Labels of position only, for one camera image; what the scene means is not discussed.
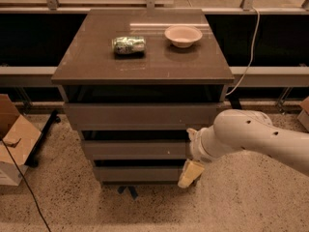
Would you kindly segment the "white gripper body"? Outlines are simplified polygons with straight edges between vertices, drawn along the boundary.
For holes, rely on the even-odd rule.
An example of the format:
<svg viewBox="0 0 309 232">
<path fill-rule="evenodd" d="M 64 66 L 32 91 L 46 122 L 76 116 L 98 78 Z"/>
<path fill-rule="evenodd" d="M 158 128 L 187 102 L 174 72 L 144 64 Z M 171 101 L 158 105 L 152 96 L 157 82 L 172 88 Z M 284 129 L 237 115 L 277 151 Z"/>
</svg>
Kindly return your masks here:
<svg viewBox="0 0 309 232">
<path fill-rule="evenodd" d="M 217 160 L 218 141 L 215 137 L 213 127 L 195 130 L 186 130 L 190 139 L 189 151 L 191 156 L 198 161 L 210 162 Z"/>
</svg>

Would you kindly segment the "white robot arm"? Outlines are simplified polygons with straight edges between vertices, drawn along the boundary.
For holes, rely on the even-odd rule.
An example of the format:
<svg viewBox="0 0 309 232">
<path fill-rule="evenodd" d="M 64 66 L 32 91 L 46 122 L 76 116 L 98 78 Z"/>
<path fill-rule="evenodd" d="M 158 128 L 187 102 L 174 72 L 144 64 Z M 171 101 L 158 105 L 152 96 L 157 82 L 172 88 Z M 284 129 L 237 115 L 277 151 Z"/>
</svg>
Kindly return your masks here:
<svg viewBox="0 0 309 232">
<path fill-rule="evenodd" d="M 186 130 L 190 158 L 185 161 L 178 186 L 188 188 L 205 170 L 205 164 L 240 152 L 253 151 L 309 175 L 309 133 L 275 127 L 263 112 L 227 109 L 208 128 Z"/>
</svg>

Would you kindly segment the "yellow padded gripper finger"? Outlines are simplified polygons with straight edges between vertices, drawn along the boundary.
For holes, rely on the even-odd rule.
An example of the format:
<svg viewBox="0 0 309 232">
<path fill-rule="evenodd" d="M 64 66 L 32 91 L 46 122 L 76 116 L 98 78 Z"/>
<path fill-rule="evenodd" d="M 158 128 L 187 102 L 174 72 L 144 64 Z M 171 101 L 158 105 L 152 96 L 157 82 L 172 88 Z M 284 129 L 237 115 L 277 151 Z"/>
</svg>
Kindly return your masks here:
<svg viewBox="0 0 309 232">
<path fill-rule="evenodd" d="M 188 188 L 205 170 L 205 166 L 196 160 L 188 159 L 183 166 L 183 172 L 178 181 L 182 189 Z"/>
</svg>

